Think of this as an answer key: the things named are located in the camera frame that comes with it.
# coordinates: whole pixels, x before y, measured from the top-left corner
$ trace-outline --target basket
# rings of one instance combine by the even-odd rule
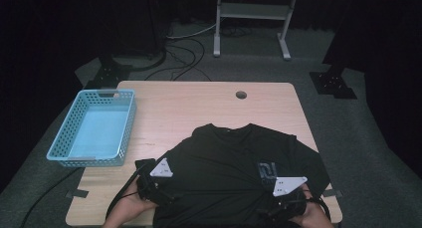
[[[47,159],[66,167],[123,165],[135,113],[134,90],[80,91]]]

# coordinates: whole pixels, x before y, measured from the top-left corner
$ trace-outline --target shirt logo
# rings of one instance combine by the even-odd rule
[[[274,184],[277,180],[277,168],[274,162],[259,162],[258,170],[264,185]]]

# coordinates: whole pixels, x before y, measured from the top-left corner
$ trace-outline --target wooden table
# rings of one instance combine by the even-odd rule
[[[126,159],[120,167],[85,169],[78,188],[89,194],[86,198],[74,197],[66,217],[71,226],[103,224],[111,200],[135,171],[136,160],[160,157],[206,123],[230,128],[254,123],[295,134],[299,141],[317,150],[291,84],[127,81],[117,88],[135,90],[137,104]],[[246,98],[238,99],[237,94],[246,94]],[[342,214],[336,198],[324,201],[332,222],[340,222]],[[127,224],[150,226],[153,212],[144,212]]]

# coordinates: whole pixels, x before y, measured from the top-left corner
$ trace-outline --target fabric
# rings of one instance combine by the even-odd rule
[[[157,228],[262,226],[258,210],[276,205],[276,177],[305,176],[315,197],[329,184],[317,152],[294,135],[251,123],[237,129],[200,126],[162,158],[173,176],[156,184],[176,201],[155,210]]]

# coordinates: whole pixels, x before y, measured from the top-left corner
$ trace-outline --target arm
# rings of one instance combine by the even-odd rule
[[[302,185],[307,198],[313,197],[306,184]],[[331,222],[325,216],[322,208],[313,202],[307,202],[307,209],[301,216],[295,216],[291,221],[297,223],[304,228],[332,228]]]
[[[128,196],[122,197],[121,200],[112,209],[103,225],[103,228],[119,227],[125,222],[136,218],[143,211],[158,206],[152,201],[140,199],[139,195],[137,194],[136,180],[137,178],[134,179],[134,181],[127,188],[127,191],[124,193],[124,195]]]

